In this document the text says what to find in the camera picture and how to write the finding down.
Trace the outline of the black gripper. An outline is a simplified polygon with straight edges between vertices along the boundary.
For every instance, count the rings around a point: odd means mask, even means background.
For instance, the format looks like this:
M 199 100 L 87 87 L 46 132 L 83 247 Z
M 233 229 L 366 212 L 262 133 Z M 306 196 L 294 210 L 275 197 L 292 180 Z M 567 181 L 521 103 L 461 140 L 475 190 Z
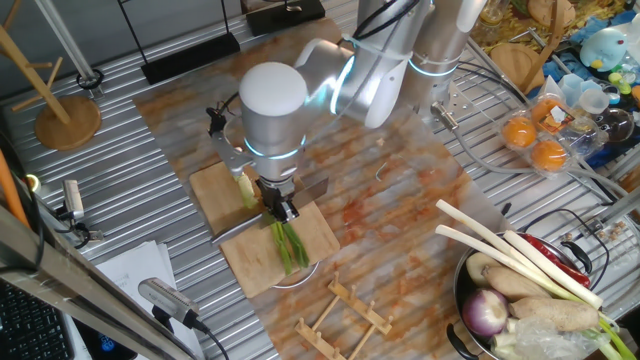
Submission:
M 281 181 L 259 178 L 257 185 L 265 208 L 273 219 L 279 219 L 281 223 L 287 223 L 299 216 L 299 212 L 293 202 L 295 183 L 292 178 Z

